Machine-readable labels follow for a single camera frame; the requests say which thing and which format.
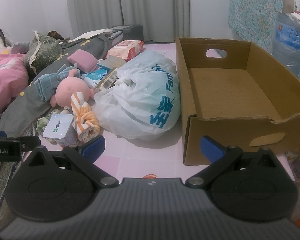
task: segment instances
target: pink blanket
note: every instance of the pink blanket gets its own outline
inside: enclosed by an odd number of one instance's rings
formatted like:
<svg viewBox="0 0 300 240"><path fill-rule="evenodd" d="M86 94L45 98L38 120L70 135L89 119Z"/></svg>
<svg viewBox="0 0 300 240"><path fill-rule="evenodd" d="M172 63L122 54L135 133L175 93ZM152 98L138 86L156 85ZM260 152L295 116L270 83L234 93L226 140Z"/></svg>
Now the pink blanket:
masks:
<svg viewBox="0 0 300 240"><path fill-rule="evenodd" d="M0 54L0 114L28 85L24 54Z"/></svg>

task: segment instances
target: white plastic bag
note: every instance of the white plastic bag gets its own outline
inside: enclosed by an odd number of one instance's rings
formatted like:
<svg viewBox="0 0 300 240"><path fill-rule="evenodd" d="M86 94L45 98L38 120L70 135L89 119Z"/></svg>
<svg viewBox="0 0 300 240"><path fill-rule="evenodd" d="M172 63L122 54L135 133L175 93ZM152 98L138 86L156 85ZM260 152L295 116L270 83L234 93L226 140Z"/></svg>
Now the white plastic bag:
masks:
<svg viewBox="0 0 300 240"><path fill-rule="evenodd" d="M145 51L118 69L117 77L114 87L94 96L101 127L128 139L153 140L176 124L179 82L170 59Z"/></svg>

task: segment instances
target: knotted striped towel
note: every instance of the knotted striped towel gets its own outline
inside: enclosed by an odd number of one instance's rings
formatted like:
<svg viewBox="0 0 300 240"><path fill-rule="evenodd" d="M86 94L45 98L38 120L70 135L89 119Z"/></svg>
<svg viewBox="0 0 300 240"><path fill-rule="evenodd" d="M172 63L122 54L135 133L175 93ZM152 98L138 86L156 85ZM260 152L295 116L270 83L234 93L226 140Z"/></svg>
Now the knotted striped towel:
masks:
<svg viewBox="0 0 300 240"><path fill-rule="evenodd" d="M100 133L99 120L92 112L91 106L84 101L83 93L71 96L71 107L74 115L74 127L81 142L88 142Z"/></svg>

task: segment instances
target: black circular motor housing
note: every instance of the black circular motor housing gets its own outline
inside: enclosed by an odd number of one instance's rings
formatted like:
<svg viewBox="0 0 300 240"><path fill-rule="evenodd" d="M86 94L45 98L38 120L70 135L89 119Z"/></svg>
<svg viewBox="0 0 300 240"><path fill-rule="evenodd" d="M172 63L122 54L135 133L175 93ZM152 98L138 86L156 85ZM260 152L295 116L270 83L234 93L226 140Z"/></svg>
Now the black circular motor housing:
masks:
<svg viewBox="0 0 300 240"><path fill-rule="evenodd" d="M53 222L82 211L94 196L91 181L79 172L61 169L38 150L15 174L6 191L9 208L19 217Z"/></svg>
<svg viewBox="0 0 300 240"><path fill-rule="evenodd" d="M247 168L219 176L210 193L216 205L235 218L266 222L292 213L297 189L288 174L272 167Z"/></svg>

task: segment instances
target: stuffed animal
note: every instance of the stuffed animal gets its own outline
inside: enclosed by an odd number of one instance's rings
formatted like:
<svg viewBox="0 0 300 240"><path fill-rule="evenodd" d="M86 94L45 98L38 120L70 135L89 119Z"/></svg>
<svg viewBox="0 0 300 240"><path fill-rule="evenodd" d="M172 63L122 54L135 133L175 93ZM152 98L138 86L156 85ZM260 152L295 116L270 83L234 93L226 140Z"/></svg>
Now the stuffed animal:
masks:
<svg viewBox="0 0 300 240"><path fill-rule="evenodd" d="M62 80L57 87L56 94L51 97L50 104L55 107L57 104L62 107L71 107L71 96L76 92L82 92L84 101L93 98L93 89L80 78L75 77L76 70L70 70L69 76Z"/></svg>

